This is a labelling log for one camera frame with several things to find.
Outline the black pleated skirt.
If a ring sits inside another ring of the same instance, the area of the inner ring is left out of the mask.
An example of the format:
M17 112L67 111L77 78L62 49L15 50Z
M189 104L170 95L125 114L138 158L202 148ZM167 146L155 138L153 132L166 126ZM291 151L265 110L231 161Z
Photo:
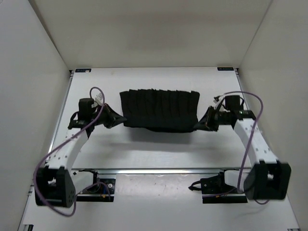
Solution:
M120 93L124 126L154 132L190 133L198 122L200 93L139 89Z

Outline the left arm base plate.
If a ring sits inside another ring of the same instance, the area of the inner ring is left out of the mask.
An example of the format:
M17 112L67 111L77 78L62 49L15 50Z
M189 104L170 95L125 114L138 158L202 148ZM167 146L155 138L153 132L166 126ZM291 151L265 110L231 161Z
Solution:
M113 202L116 189L115 175L100 174L98 170L81 169L71 172L77 202Z

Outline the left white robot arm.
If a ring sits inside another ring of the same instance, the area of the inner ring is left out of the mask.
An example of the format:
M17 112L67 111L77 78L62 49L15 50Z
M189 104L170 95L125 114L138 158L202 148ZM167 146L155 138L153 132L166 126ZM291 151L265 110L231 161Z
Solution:
M91 192L98 190L100 178L93 171L72 173L73 164L96 126L111 129L125 121L126 118L102 100L80 99L78 111L70 118L65 141L52 150L49 160L44 160L35 170L36 204L69 208L79 191L84 188Z

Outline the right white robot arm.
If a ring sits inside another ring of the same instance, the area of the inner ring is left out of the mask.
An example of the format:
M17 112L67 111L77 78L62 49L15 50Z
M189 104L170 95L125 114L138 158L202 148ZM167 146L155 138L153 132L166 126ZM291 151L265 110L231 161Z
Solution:
M225 193L232 188L259 204L285 199L291 167L266 143L257 126L261 113L245 109L245 101L236 91L215 97L215 102L194 129L217 132L220 126L231 126L245 148L240 169L225 170L216 180L217 190Z

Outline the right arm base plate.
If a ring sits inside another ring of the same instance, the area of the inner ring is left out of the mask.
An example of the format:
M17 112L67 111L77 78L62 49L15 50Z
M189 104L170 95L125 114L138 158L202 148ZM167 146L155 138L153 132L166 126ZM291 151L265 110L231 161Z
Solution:
M203 204L246 204L248 200L243 192L238 192L234 186L225 182L222 170L217 175L200 178L193 182L188 189L202 193Z

